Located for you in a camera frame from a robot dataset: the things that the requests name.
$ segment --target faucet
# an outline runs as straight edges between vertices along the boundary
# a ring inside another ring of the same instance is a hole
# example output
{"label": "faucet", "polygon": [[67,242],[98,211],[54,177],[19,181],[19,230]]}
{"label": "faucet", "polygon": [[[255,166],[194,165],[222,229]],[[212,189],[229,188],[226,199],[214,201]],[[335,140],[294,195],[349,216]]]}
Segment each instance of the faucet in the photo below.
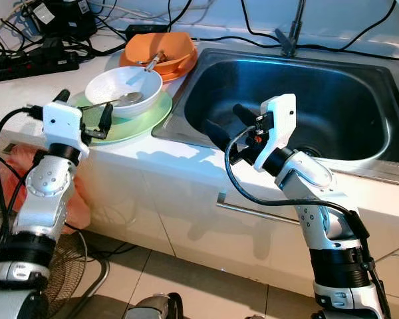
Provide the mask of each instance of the faucet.
{"label": "faucet", "polygon": [[295,15],[295,20],[291,23],[291,30],[289,36],[283,34],[280,29],[276,29],[275,33],[279,42],[282,46],[282,55],[286,57],[295,56],[295,49],[297,46],[297,41],[299,40],[300,30],[301,30],[301,17],[303,16],[303,10],[306,5],[306,0],[299,0],[299,5],[297,7],[297,13]]}

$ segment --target cabinet door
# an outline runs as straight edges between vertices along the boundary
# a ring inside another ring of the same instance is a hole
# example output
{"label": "cabinet door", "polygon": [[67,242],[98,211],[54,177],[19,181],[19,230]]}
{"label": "cabinet door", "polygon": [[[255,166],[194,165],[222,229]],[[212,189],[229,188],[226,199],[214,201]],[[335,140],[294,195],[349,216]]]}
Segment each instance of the cabinet door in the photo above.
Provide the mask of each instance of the cabinet door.
{"label": "cabinet door", "polygon": [[144,174],[177,257],[313,295],[300,226],[217,207],[224,179]]}
{"label": "cabinet door", "polygon": [[78,176],[92,209],[90,231],[173,255],[141,171],[92,152]]}

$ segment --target metal spoon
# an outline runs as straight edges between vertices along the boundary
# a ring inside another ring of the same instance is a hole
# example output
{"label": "metal spoon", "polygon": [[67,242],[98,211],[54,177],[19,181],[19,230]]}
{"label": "metal spoon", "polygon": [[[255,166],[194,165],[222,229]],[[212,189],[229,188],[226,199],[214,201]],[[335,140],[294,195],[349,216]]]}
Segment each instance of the metal spoon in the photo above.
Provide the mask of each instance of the metal spoon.
{"label": "metal spoon", "polygon": [[83,111],[90,110],[91,108],[96,108],[98,106],[101,106],[101,105],[104,105],[107,103],[117,102],[117,101],[120,101],[120,104],[123,104],[122,106],[129,106],[129,105],[139,102],[143,97],[144,97],[144,95],[141,92],[131,92],[131,93],[124,94],[124,95],[120,96],[119,98],[116,98],[115,100],[106,101],[106,102],[88,105],[88,106],[81,106],[80,109]]}

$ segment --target sink basin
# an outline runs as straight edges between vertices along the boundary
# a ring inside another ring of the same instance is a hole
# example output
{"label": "sink basin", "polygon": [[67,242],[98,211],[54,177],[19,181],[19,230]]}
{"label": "sink basin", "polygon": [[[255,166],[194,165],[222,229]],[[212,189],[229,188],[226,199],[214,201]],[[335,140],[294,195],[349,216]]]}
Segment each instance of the sink basin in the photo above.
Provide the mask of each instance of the sink basin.
{"label": "sink basin", "polygon": [[205,119],[234,136],[245,127],[232,113],[235,104],[259,113],[262,101],[284,93],[297,97],[290,148],[341,171],[399,163],[399,93],[379,66],[205,49],[153,135],[213,147],[203,134]]}

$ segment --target kitchen countertop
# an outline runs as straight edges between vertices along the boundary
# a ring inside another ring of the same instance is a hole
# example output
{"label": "kitchen countertop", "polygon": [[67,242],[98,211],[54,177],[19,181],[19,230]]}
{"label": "kitchen countertop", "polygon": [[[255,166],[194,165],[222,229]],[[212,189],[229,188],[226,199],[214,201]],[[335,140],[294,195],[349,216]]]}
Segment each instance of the kitchen countertop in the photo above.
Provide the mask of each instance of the kitchen countertop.
{"label": "kitchen countertop", "polygon": [[[260,49],[237,43],[199,43],[199,53],[205,47],[279,55],[279,49]],[[11,110],[26,104],[46,104],[63,88],[68,88],[71,91],[71,100],[74,101],[83,94],[84,88],[92,78],[105,70],[118,67],[119,55],[120,53],[116,53],[112,56],[97,57],[81,64],[80,69],[75,71],[0,82],[0,119]],[[396,61],[317,51],[299,51],[298,57],[385,66],[391,70],[399,88],[399,62]],[[165,84],[163,89],[173,96],[183,79],[184,77]],[[2,134],[16,142],[42,146],[41,129],[40,122],[28,118],[26,115],[17,115],[5,126]],[[201,180],[215,176],[216,172],[221,174],[224,169],[223,153],[220,151],[160,140],[150,134],[144,134],[125,142],[91,148],[90,156],[96,160],[106,159],[108,163],[124,163],[130,167],[170,175],[172,171],[178,170],[178,173],[196,175]],[[172,161],[169,160],[171,158],[189,160]],[[235,171],[242,182],[272,189],[277,188],[269,175],[253,171],[246,163],[237,164]],[[341,173],[337,174],[337,178],[340,188],[351,197],[359,208],[399,217],[399,185]]]}

